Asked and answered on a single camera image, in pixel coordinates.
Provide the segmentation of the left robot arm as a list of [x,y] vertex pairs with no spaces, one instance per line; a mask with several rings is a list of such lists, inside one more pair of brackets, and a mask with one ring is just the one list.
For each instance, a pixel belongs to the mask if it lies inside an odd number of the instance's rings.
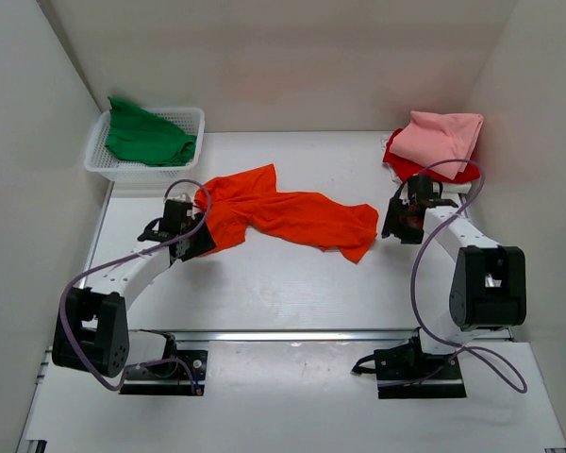
[[52,362],[108,378],[124,377],[133,368],[167,376],[182,364],[170,333],[128,326],[134,301],[177,261],[187,261],[216,247],[207,215],[193,203],[168,199],[163,215],[149,222],[129,255],[91,269],[90,287],[67,289],[59,302]]

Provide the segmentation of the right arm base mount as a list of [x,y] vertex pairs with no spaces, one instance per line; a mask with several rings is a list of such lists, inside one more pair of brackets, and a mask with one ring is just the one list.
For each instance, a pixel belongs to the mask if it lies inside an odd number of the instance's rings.
[[380,400],[462,399],[467,396],[458,359],[425,353],[417,338],[359,359],[351,373],[373,375]]

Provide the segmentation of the orange t shirt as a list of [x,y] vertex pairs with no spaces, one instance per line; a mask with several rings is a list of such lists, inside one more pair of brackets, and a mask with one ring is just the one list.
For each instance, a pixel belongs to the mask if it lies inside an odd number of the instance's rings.
[[208,214],[218,251],[245,241],[246,229],[287,242],[337,249],[358,263],[377,235],[378,212],[368,204],[345,206],[321,193],[281,192],[272,164],[218,176],[196,191],[194,205]]

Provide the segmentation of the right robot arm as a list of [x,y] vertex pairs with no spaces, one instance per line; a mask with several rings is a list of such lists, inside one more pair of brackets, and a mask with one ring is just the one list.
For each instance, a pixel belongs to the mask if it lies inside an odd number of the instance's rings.
[[[442,195],[442,183],[428,175],[410,177],[390,199],[383,230],[402,244],[418,245],[409,295],[418,321],[417,343],[404,355],[405,369],[425,378],[448,356],[473,339],[508,327],[526,317],[524,251],[490,239],[462,215],[462,207]],[[421,258],[436,241],[454,260],[448,308],[428,327],[416,300]]]

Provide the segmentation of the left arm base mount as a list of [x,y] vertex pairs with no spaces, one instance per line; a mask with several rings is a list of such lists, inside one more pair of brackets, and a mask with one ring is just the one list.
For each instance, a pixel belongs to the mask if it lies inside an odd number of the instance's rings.
[[122,395],[203,396],[208,370],[208,347],[178,340],[172,332],[136,330]]

